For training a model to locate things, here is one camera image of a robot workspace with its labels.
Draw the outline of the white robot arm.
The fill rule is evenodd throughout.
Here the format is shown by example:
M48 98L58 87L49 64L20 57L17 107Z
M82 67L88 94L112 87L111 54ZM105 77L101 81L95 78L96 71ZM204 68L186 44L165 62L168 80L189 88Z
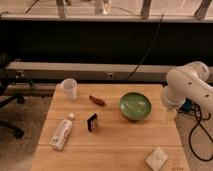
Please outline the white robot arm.
M161 95L163 105L169 110L178 109L190 99L213 114L213 87L206 83L209 75L209 68L200 61L171 69Z

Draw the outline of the pale yellow end stick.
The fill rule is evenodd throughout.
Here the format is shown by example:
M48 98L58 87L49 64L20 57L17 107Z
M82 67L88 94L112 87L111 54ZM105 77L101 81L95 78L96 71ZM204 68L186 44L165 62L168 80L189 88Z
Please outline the pale yellow end stick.
M165 118L167 121L173 120L177 115L177 111L175 109L167 109L165 112Z

